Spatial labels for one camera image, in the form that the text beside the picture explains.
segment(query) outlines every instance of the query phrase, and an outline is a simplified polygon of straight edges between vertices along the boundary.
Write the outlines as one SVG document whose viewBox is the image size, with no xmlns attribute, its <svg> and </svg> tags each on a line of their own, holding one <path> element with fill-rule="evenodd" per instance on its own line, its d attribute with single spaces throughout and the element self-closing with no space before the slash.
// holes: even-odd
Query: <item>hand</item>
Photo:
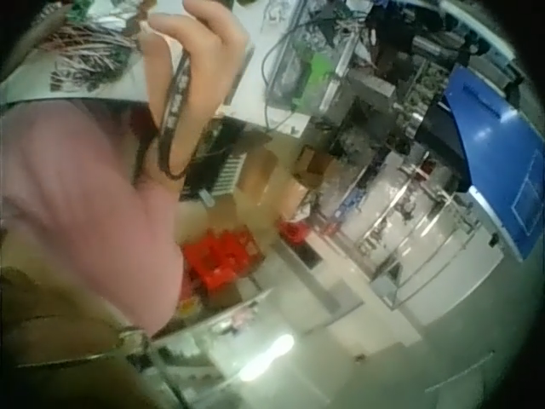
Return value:
<svg viewBox="0 0 545 409">
<path fill-rule="evenodd" d="M 184 0 L 187 15 L 151 14 L 149 26 L 180 42 L 189 54 L 191 82 L 186 118 L 204 126 L 227 97 L 244 62 L 248 35 L 232 13 L 212 0 Z M 173 75 L 168 44 L 155 33 L 141 36 L 149 106 L 160 126 Z"/>
</svg>

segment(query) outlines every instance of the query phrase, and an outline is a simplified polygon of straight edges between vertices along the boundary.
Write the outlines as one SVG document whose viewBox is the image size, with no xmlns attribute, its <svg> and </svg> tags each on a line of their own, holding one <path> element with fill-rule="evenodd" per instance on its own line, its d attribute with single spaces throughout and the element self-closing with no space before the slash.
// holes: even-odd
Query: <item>person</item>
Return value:
<svg viewBox="0 0 545 409">
<path fill-rule="evenodd" d="M 184 0 L 191 14 L 151 14 L 140 35 L 149 109 L 157 126 L 173 75 L 163 34 L 190 55 L 192 80 L 170 155 L 178 174 L 227 96 L 248 36 L 216 2 Z M 113 129 L 68 100 L 31 101 L 0 119 L 3 227 L 39 245 L 63 279 L 104 298 L 152 335 L 175 311 L 183 261 L 175 209 L 183 180 L 158 167 L 158 141 L 135 184 L 125 175 Z"/>
</svg>

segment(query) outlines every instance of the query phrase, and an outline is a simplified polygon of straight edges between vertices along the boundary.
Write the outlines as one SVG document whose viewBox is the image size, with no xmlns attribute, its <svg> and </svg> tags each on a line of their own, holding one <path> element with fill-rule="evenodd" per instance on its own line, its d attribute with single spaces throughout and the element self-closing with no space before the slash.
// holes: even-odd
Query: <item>white table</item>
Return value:
<svg viewBox="0 0 545 409">
<path fill-rule="evenodd" d="M 223 106 L 219 114 L 243 120 L 245 122 L 265 126 L 265 84 L 261 77 L 261 63 L 267 52 L 278 42 L 286 31 L 289 18 L 273 25 L 263 24 L 263 15 L 269 2 L 278 0 L 257 0 L 256 3 L 242 7 L 235 3 L 233 13 L 238 17 L 252 43 L 255 45 L 254 55 L 234 94 L 231 105 Z M 284 8 L 283 15 L 289 17 L 298 0 L 284 0 L 289 7 Z M 151 12 L 180 13 L 181 0 L 158 0 Z M 181 55 L 181 46 L 169 42 L 173 62 Z M 267 59 L 266 72 L 272 69 L 274 55 Z M 55 57 L 45 53 L 34 53 L 25 64 L 20 66 L 7 81 L 0 86 L 2 103 L 29 101 L 50 98 L 99 98 L 124 101 L 147 101 L 144 67 L 140 57 L 136 57 L 134 65 L 114 84 L 100 87 L 96 91 L 51 92 L 49 90 L 49 74 L 53 71 Z M 299 137 L 307 126 L 309 117 L 292 114 L 283 110 L 268 108 L 268 122 L 271 128 L 284 121 L 276 129 L 279 132 Z"/>
</svg>

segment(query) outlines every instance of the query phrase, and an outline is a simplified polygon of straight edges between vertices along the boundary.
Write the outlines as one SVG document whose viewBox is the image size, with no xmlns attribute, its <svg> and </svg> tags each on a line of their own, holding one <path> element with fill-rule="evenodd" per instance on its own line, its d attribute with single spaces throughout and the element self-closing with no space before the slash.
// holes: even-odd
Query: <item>wire bundle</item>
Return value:
<svg viewBox="0 0 545 409">
<path fill-rule="evenodd" d="M 52 91 L 91 92 L 102 84 L 118 81 L 129 68 L 130 57 L 138 51 L 137 42 L 123 30 L 107 28 L 102 24 L 113 17 L 124 21 L 141 14 L 149 2 L 125 0 L 109 11 L 108 15 L 89 14 L 92 2 L 79 0 L 66 14 L 66 23 L 57 32 L 46 37 L 37 47 L 57 53 L 54 70 L 50 76 Z M 55 9 L 48 5 L 42 18 Z"/>
</svg>

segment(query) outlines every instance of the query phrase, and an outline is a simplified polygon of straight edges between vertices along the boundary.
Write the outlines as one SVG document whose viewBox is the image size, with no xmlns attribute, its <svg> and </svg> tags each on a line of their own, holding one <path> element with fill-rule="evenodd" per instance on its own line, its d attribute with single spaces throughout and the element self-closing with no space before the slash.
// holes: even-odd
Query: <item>pink sleeve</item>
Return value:
<svg viewBox="0 0 545 409">
<path fill-rule="evenodd" d="M 107 136 L 69 102 L 27 104 L 4 119 L 1 188 L 20 211 L 14 227 L 135 325 L 158 331 L 183 274 L 175 195 L 149 181 L 131 186 Z M 11 128 L 18 120 L 27 126 Z"/>
</svg>

